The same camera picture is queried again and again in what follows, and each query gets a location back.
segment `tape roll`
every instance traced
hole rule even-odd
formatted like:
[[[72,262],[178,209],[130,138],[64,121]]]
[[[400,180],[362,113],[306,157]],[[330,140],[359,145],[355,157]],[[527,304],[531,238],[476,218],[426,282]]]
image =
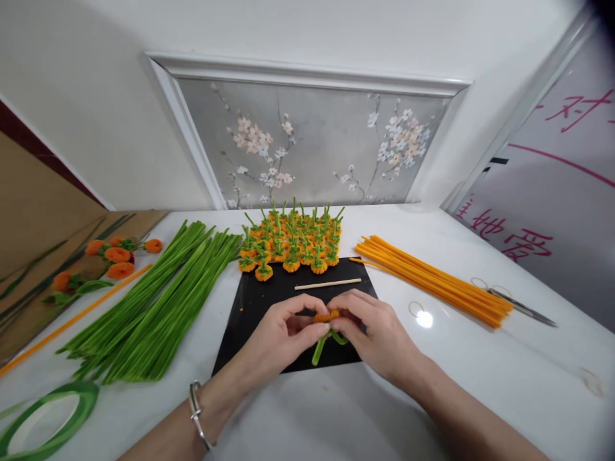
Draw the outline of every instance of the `tape roll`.
[[[28,419],[44,405],[69,396],[77,396],[79,403],[68,420],[43,445],[20,453],[10,453],[11,440],[21,426],[27,425]],[[83,423],[90,417],[98,398],[98,386],[89,381],[75,381],[65,384],[55,391],[34,402],[0,435],[0,460],[42,461],[58,451],[70,438],[77,433]]]

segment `wrist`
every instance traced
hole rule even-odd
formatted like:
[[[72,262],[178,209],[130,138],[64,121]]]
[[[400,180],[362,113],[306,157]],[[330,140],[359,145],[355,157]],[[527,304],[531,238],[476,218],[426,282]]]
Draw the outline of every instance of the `wrist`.
[[[438,383],[447,377],[444,371],[428,356],[421,354],[413,360],[413,366],[407,368],[399,386],[418,403],[428,400],[436,392]]]
[[[242,380],[226,365],[198,390],[201,426],[207,440],[216,444],[226,421],[241,405],[247,393]]]

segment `white table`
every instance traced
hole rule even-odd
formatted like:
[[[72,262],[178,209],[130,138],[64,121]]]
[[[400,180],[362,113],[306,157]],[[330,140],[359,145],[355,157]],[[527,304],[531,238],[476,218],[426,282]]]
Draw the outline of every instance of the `white table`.
[[[335,215],[338,208],[333,207]],[[259,211],[250,211],[258,220]],[[513,312],[497,331],[391,275],[368,268],[418,347],[454,380],[554,460],[602,460],[615,433],[615,335],[440,210],[420,206],[348,207],[340,257],[361,235],[377,234],[460,279],[480,277],[559,325]],[[152,231],[169,242],[184,219],[241,233],[243,211],[171,213]],[[139,255],[138,269],[157,259]],[[54,456],[113,460],[187,397],[188,384],[210,376],[240,272],[229,265],[186,335],[164,379],[101,389],[90,419]],[[0,410],[68,381],[77,362],[55,355],[126,293],[115,295],[61,337],[0,379]],[[38,339],[102,295],[76,302]],[[408,304],[433,316],[421,327]],[[437,431],[419,406],[363,363],[288,373],[247,402],[222,434],[214,459],[446,459]]]

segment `white wall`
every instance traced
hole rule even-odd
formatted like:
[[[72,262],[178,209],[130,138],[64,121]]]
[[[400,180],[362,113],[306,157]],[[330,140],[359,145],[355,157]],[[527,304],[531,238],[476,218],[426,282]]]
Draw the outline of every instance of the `white wall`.
[[[211,201],[143,51],[474,80],[436,162],[465,179],[575,0],[3,0],[0,97],[117,209]]]

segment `black cutting board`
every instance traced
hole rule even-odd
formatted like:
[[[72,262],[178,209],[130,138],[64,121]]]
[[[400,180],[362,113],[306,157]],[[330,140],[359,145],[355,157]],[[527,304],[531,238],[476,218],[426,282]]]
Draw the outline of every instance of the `black cutting board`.
[[[359,289],[377,298],[365,266],[353,263],[348,258],[341,258],[337,266],[329,268],[321,275],[314,274],[309,266],[301,266],[294,273],[286,272],[282,268],[281,263],[271,264],[271,267],[274,270],[274,275],[266,282],[256,280],[254,272],[242,274],[237,293],[235,294],[231,315],[229,316],[229,323],[226,326],[218,357],[216,358],[216,364],[213,367],[212,376],[218,373],[239,352],[239,349],[248,341],[248,338],[252,335],[261,318],[263,318],[272,304],[301,293],[307,293],[320,298],[326,304],[335,296],[351,288]],[[295,291],[295,286],[297,285],[310,285],[348,279],[361,279],[361,283]],[[315,314],[306,309],[301,315]],[[283,373],[361,361],[352,344],[348,343],[345,346],[340,346],[333,338],[329,338],[320,356],[318,367],[314,367],[312,366],[312,356],[315,349],[316,346],[314,345],[306,350],[295,362],[286,367]]]

